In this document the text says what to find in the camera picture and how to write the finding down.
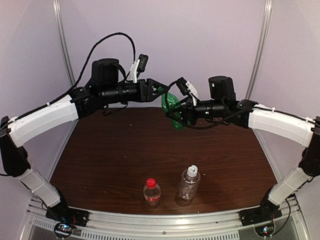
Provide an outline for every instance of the red label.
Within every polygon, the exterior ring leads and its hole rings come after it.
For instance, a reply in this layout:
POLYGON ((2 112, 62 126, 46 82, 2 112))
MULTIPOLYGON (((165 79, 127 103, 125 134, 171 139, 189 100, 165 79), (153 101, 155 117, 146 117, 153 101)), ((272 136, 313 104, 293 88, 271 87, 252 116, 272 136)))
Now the red label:
POLYGON ((160 196, 161 196, 161 194, 160 194, 159 196, 155 196, 155 197, 145 196, 145 199, 146 199, 148 202, 156 202, 156 201, 158 201, 158 200, 160 199, 160 196))

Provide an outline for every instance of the green plastic bag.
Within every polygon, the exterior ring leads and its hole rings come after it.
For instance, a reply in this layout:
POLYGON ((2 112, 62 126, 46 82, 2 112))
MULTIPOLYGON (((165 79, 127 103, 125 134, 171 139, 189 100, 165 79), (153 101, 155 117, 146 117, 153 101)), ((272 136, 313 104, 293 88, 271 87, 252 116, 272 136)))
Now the green plastic bag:
MULTIPOLYGON (((163 89, 162 87, 159 87, 159 88, 158 88, 158 91, 159 91, 159 92, 161 92, 161 91, 163 91, 163 90, 164 90, 164 89, 163 89)), ((169 108, 170 108, 171 110, 174 110, 174 109, 176 109, 176 108, 178 108, 178 107, 181 106, 179 99, 178 99, 175 95, 171 94, 170 92, 168 92, 167 99, 168 99, 169 108)), ((161 95, 161 106, 162 106, 163 111, 164 111, 165 113, 167 113, 167 112, 168 112, 168 108, 167 108, 167 106, 166 106, 165 94, 162 94, 162 95, 161 95)), ((181 119, 181 114, 180 114, 180 112, 175 112, 175 113, 173 113, 173 114, 174 114, 178 119, 181 119)), ((172 126, 173 126, 175 129, 177 129, 177 130, 182 130, 182 129, 184 129, 184 126, 183 126, 181 123, 179 123, 179 122, 177 122, 177 121, 175 121, 175 120, 172 120, 172 119, 170 119, 170 121, 171 121, 172 126)))

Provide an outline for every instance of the white backdrop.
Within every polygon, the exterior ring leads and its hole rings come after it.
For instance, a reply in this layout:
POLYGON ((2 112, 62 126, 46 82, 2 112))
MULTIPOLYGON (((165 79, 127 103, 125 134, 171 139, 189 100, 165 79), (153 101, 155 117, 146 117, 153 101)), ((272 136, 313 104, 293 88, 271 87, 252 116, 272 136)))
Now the white backdrop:
MULTIPOLYGON (((0 118, 43 105, 70 86, 52 1, 0 1, 0 34, 0 118)), ((70 129, 68 124, 57 127, 25 145, 29 161, 45 177, 70 129)), ((0 178, 0 239, 15 240, 31 195, 18 180, 0 178)))
MULTIPOLYGON (((149 55, 141 78, 169 84, 192 81, 201 99, 209 99, 208 78, 232 77, 239 99, 245 97, 258 47, 264 0, 68 0, 61 12, 75 78, 92 45, 114 32, 130 35, 137 55, 149 55)), ((106 40, 92 55, 81 84, 91 76, 91 63, 117 58, 128 71, 130 42, 123 36, 106 40)), ((129 107, 160 107, 130 103, 129 107)))
MULTIPOLYGON (((273 1, 263 60, 252 99, 300 116, 320 116, 320 1, 273 1)), ((283 178, 301 160, 303 148, 262 133, 283 178)), ((297 193, 311 239, 319 239, 320 178, 297 193)))

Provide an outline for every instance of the wooden table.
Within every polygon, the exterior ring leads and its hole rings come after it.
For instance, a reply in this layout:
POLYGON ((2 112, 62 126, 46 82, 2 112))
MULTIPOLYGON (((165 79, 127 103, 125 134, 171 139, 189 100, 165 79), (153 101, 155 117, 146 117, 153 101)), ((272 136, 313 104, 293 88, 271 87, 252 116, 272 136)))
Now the wooden table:
POLYGON ((276 179, 250 129, 179 131, 160 108, 128 108, 79 121, 51 183, 72 207, 162 215, 256 206, 276 179), (179 182, 192 164, 201 182, 193 201, 185 202, 178 196, 179 182), (156 208, 144 202, 147 178, 155 178, 162 190, 156 208))

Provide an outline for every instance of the plastic bottle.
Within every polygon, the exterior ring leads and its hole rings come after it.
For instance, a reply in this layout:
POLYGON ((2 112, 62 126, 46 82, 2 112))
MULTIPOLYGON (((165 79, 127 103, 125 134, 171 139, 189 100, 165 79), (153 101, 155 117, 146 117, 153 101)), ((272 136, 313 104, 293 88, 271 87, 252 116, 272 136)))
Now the plastic bottle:
POLYGON ((156 180, 149 178, 143 188, 144 199, 150 206, 157 206, 160 202, 161 189, 156 180))
POLYGON ((191 165, 182 173, 179 196, 187 201, 192 200, 200 183, 200 173, 196 165, 191 165))

